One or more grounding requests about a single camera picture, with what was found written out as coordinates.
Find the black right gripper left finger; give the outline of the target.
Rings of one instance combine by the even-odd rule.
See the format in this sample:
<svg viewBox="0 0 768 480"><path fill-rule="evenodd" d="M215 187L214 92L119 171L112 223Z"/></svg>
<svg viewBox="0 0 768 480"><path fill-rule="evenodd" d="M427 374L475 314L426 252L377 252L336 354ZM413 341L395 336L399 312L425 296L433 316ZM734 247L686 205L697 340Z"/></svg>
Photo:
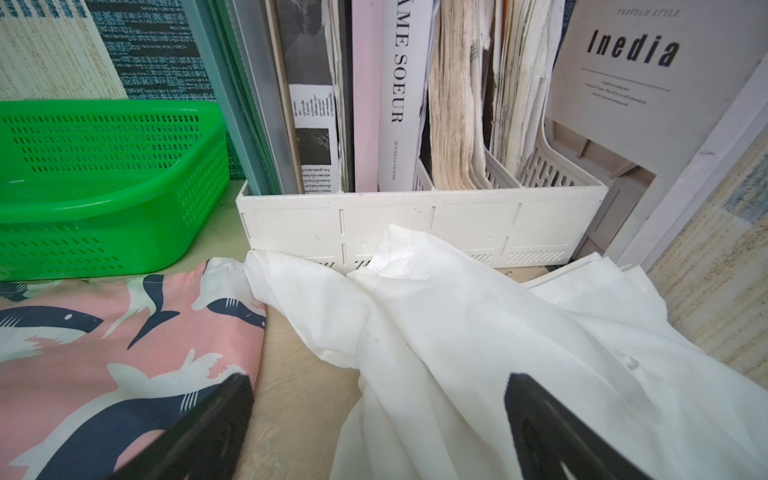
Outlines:
<svg viewBox="0 0 768 480"><path fill-rule="evenodd" d="M233 374L113 479L231 479L245 440L254 395Z"/></svg>

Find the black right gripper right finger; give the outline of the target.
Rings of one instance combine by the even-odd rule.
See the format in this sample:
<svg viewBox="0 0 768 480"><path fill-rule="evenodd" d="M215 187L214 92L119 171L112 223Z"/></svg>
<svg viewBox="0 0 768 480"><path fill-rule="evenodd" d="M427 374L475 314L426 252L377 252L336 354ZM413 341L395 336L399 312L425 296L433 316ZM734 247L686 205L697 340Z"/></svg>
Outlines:
<svg viewBox="0 0 768 480"><path fill-rule="evenodd" d="M648 477L531 376L510 375L504 404L525 479Z"/></svg>

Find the pink shark print shorts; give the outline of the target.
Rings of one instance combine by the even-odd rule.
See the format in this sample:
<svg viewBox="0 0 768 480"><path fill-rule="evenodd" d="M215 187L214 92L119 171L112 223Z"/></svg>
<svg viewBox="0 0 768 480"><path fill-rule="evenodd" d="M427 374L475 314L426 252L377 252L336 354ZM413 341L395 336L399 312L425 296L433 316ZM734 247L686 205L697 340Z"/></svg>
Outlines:
<svg viewBox="0 0 768 480"><path fill-rule="evenodd" d="M233 375L258 376L266 308L244 265L1 286L1 475L103 479Z"/></svg>

